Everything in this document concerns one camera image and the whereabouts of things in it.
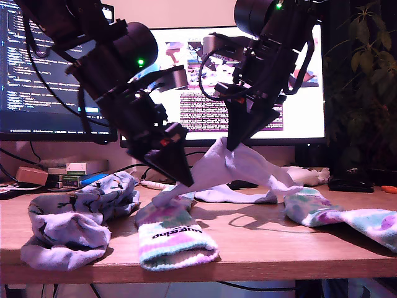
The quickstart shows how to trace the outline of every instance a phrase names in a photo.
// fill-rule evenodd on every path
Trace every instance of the green led light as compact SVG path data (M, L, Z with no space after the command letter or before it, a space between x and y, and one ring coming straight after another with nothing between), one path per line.
M145 64L145 61L143 59L138 59L139 67L142 67L144 64Z

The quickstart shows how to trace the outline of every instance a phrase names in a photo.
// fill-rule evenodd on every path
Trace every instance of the sock cuff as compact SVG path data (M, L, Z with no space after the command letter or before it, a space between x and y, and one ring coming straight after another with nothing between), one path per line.
M163 228L161 223L139 227L141 266L151 271L183 268L213 261L219 250L197 224Z

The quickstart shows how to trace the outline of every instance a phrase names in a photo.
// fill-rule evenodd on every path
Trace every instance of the pink and green sock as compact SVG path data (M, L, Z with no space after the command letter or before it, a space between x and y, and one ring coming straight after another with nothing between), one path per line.
M218 245L188 213L192 201L190 193L173 198L167 207L150 203L136 213L142 268L164 271L218 257Z

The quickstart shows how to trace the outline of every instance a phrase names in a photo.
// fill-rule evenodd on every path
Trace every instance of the computer mouse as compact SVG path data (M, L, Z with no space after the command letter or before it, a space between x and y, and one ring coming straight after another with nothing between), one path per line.
M350 192L373 192L373 183L366 179L355 178L346 175L344 177L332 177L328 181L328 188L331 191Z

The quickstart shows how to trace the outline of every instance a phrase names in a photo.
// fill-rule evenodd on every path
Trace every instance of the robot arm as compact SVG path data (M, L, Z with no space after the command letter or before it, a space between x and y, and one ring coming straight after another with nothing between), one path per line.
M109 25L99 0L15 2L24 15L27 45L44 55L29 33L32 20L54 41L51 49L71 63L66 73L80 82L104 117L126 136L128 153L165 176L191 186L193 179L183 149L187 129L179 123L167 123L163 105L155 104L145 91L152 82L184 71L183 67L157 71L130 82L156 61L158 46L150 30L141 23L127 24L124 20ZM273 106L285 100L285 95L280 95L282 89L284 94L293 94L300 87L300 74L292 90L287 83L298 52L306 42L311 49L311 30L316 22L311 5L312 1L306 0L237 0L236 24L256 39L217 34L207 39L204 54L219 53L240 61L233 73L233 84L219 83L215 89L221 96L209 96L225 101L228 108L229 150L278 117ZM65 52L90 40L95 40L96 46L87 55L73 58Z
M129 83L157 59L158 46L150 30L124 20L109 25L99 0L16 3L25 25L29 19L35 22L54 41L51 49L72 63L66 73L80 82L103 116L126 136L128 153L167 177L193 184L183 149L187 129L179 123L167 123L163 105L155 104L145 91L170 72L175 76L184 71L183 67L150 73ZM29 31L25 26L28 44L40 55L33 38L28 38ZM96 46L87 55L75 59L65 52L90 40L95 40Z

